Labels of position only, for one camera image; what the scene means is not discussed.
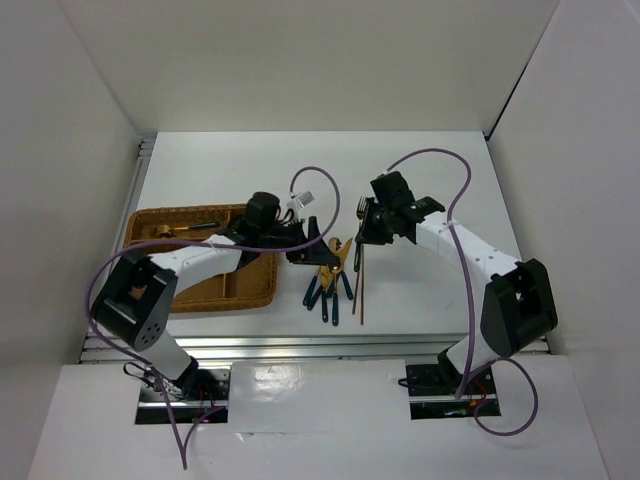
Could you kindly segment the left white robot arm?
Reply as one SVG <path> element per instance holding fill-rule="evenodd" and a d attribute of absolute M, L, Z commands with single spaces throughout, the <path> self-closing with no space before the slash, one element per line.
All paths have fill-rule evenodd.
<path fill-rule="evenodd" d="M 315 218 L 285 224 L 279 210 L 275 195 L 257 192 L 242 214 L 203 242 L 180 240 L 179 249 L 154 255 L 128 250 L 94 299 L 91 320 L 157 371 L 163 388 L 174 398 L 214 393 L 214 377 L 166 330 L 174 297 L 205 280 L 240 270 L 266 253 L 283 253 L 293 264 L 331 268 L 341 264 L 322 239 Z"/>

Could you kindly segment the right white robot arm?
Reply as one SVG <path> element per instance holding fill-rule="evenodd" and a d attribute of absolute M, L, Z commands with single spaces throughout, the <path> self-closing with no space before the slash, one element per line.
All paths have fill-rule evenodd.
<path fill-rule="evenodd" d="M 460 391 L 480 368 L 512 357 L 557 327 L 548 272 L 539 260 L 497 250 L 435 199 L 415 198 L 398 171 L 380 175 L 371 187 L 372 196 L 358 204 L 359 246 L 405 238 L 463 275 L 472 324 L 466 337 L 437 357 L 441 388 Z"/>

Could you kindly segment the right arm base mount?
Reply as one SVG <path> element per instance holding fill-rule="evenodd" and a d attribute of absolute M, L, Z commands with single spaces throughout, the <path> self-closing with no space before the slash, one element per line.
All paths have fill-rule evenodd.
<path fill-rule="evenodd" d="M 457 377 L 438 363 L 409 364 L 396 381 L 409 397 L 412 420 L 450 420 L 472 418 L 477 408 L 480 417 L 499 417 L 501 409 L 493 371 L 486 367 L 470 380 L 460 398 L 455 396 Z"/>

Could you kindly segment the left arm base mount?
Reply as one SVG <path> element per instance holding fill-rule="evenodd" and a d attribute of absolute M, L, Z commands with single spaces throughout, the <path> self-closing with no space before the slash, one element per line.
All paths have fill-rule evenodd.
<path fill-rule="evenodd" d="M 122 370 L 140 383 L 135 424 L 169 424 L 161 388 L 151 371 L 134 362 L 126 362 Z M 164 380 L 176 423 L 193 424 L 200 419 L 209 424 L 227 423 L 230 384 L 231 367 L 218 365 L 209 371 L 208 377 L 190 387 L 187 393 Z"/>

